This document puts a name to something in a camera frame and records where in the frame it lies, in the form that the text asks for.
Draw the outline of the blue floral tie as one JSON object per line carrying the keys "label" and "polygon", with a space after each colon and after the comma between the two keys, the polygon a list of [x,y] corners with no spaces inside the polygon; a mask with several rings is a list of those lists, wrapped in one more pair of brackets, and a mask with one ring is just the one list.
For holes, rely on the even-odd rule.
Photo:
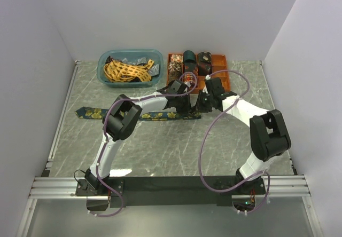
{"label": "blue floral tie", "polygon": [[[103,120],[107,114],[107,109],[81,107],[75,111],[75,114],[80,119],[87,120]],[[174,121],[174,120],[199,120],[200,113],[180,114],[177,112],[148,112],[140,116],[140,121]]]}

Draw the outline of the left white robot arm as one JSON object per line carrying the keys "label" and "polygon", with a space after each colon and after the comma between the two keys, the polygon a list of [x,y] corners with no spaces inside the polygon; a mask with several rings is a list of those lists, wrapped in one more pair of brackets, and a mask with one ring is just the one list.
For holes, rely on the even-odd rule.
{"label": "left white robot arm", "polygon": [[146,96],[121,94],[117,97],[103,119],[102,142],[96,158],[84,175],[90,191],[95,195],[106,192],[112,162],[123,141],[133,133],[140,116],[172,107],[186,112],[191,110],[190,83],[175,80]]}

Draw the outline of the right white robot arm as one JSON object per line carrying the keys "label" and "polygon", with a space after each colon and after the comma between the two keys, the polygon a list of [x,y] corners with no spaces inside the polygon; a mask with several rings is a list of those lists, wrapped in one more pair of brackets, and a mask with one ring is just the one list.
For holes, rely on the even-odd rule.
{"label": "right white robot arm", "polygon": [[236,189],[242,194],[248,193],[254,187],[254,180],[266,172],[275,157],[291,147],[290,135],[279,110],[260,108],[234,92],[226,92],[218,77],[206,76],[205,88],[199,92],[196,105],[205,112],[212,108],[221,112],[210,124],[210,129],[224,114],[235,117],[249,127],[252,152],[237,169],[235,184],[228,188],[229,191]]}

